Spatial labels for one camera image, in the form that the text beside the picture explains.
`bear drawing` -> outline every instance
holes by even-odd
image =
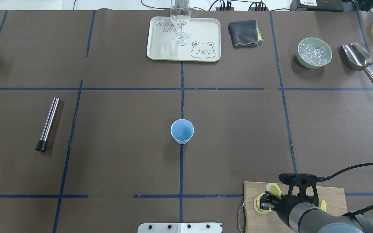
[[[191,56],[200,60],[212,60],[215,57],[214,43],[200,44],[199,42],[192,43]]]

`wine glass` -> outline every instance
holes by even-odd
[[[188,44],[189,37],[185,32],[182,32],[182,26],[185,26],[189,18],[191,18],[191,7],[189,0],[171,0],[169,14],[174,25],[177,25],[181,31],[172,37],[174,44],[184,46]]]

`wooden cutting board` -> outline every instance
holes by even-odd
[[[246,233],[293,233],[293,231],[284,224],[272,211],[268,214],[259,214],[255,211],[253,202],[254,198],[260,193],[265,193],[266,184],[261,182],[244,182],[244,201],[245,201],[245,232]],[[282,194],[288,192],[289,186],[278,184]],[[293,188],[293,194],[299,192],[298,188]],[[309,188],[307,195],[313,195],[312,188]],[[345,192],[343,188],[317,187],[319,204],[322,200],[326,201],[327,212],[334,216],[341,216],[347,212]]]

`metal handle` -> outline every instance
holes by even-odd
[[[51,103],[49,115],[47,116],[46,124],[44,124],[44,129],[41,133],[40,141],[38,142],[37,147],[35,148],[35,150],[37,151],[46,151],[47,138],[49,137],[51,124],[53,123],[54,115],[56,114],[59,100],[60,99],[58,97],[55,97],[53,99],[53,102]]]
[[[244,205],[245,205],[245,201],[243,201],[242,205],[240,205],[240,207],[237,209],[237,228],[238,230],[240,231],[240,233],[244,233],[245,232],[245,208],[244,208]],[[244,226],[243,226],[243,231],[241,231],[241,228],[240,228],[240,211],[243,210],[243,216],[244,216]]]
[[[369,66],[365,67],[364,71],[365,71],[365,73],[367,73],[370,81],[373,84],[373,71],[369,68]]]

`metal scoop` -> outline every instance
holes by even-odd
[[[373,71],[370,66],[373,64],[373,57],[358,43],[343,44],[349,66],[356,71],[365,71],[373,83]]]

